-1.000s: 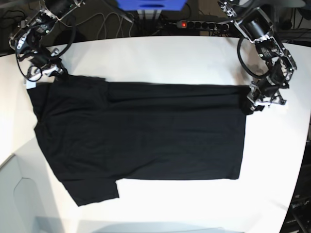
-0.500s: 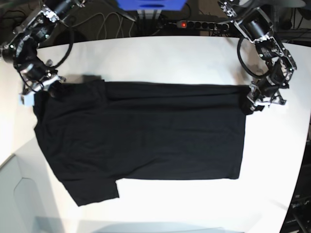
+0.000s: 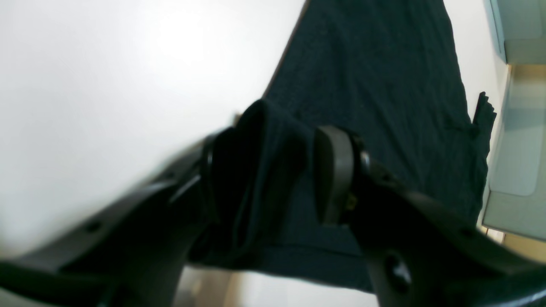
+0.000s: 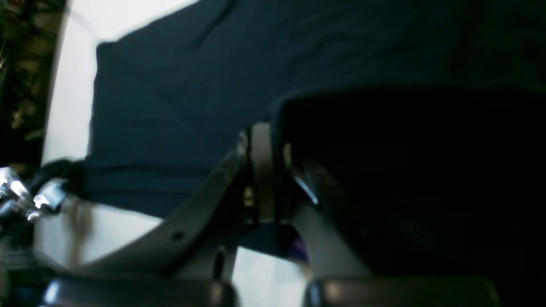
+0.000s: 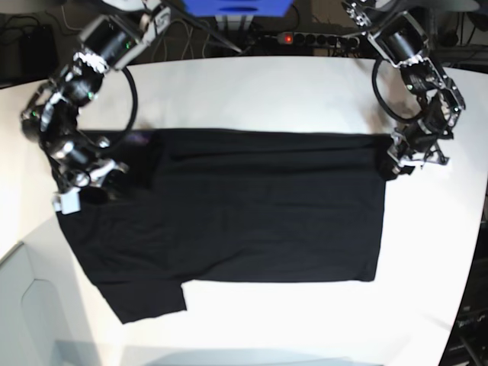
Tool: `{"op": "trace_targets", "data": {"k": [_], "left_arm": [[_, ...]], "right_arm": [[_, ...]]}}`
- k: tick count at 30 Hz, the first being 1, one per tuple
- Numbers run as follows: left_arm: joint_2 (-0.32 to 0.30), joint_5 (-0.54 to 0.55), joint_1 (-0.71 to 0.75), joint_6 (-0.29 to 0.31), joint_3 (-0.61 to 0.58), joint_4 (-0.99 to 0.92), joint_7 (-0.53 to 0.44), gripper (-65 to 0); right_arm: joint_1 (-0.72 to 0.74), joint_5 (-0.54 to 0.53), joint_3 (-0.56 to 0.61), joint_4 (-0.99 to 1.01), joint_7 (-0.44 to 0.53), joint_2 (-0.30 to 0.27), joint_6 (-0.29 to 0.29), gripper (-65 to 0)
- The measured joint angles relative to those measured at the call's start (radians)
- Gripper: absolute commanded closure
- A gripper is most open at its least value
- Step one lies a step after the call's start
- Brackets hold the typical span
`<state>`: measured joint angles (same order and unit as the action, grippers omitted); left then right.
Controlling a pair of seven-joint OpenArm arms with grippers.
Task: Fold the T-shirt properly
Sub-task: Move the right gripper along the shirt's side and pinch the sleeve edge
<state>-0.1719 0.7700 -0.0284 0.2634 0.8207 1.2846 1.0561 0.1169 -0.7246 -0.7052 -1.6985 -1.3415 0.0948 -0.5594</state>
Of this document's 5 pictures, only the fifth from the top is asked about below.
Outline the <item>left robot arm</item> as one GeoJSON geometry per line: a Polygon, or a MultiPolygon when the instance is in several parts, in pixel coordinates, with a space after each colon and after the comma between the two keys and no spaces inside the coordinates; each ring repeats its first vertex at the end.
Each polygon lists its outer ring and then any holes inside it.
{"type": "Polygon", "coordinates": [[[390,1],[380,8],[373,1],[343,1],[342,7],[377,51],[371,75],[373,92],[383,111],[397,123],[380,164],[382,177],[392,181],[427,163],[447,165],[449,158],[439,143],[453,139],[466,104],[433,55],[428,34],[409,13],[411,6],[406,1],[390,1]],[[416,115],[400,116],[381,96],[377,77],[383,62],[400,71],[403,84],[419,105],[416,115]]]}

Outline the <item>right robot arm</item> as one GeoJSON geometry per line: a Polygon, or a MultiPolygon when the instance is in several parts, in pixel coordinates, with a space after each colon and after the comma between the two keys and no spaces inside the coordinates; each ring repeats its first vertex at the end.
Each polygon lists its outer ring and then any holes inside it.
{"type": "Polygon", "coordinates": [[[37,143],[58,188],[53,204],[65,214],[79,210],[82,191],[95,189],[102,197],[116,197],[117,178],[128,167],[111,158],[132,130],[138,94],[128,64],[169,27],[171,8],[161,1],[141,1],[131,9],[108,5],[79,34],[79,47],[58,73],[41,84],[21,112],[25,137],[37,143]],[[78,129],[82,108],[98,96],[109,72],[122,72],[129,84],[132,108],[124,130],[109,140],[93,141],[78,129]]]}

